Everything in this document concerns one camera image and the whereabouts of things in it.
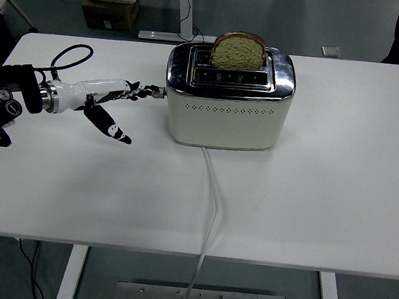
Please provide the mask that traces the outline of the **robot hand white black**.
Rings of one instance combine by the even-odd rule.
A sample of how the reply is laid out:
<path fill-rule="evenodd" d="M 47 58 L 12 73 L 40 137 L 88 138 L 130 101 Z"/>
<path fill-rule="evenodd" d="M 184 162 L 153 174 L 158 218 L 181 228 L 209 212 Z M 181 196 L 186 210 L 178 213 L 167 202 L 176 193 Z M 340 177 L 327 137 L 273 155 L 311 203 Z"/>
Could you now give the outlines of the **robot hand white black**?
<path fill-rule="evenodd" d="M 131 83 L 123 79 L 101 79 L 66 84 L 60 81 L 47 83 L 50 89 L 50 113 L 62 113 L 69 110 L 82 110 L 85 117 L 106 136 L 119 142 L 132 142 L 114 119 L 103 109 L 102 104 L 108 101 L 130 100 L 150 96 L 164 98 L 165 89 L 155 85 L 142 86 L 139 82 Z"/>

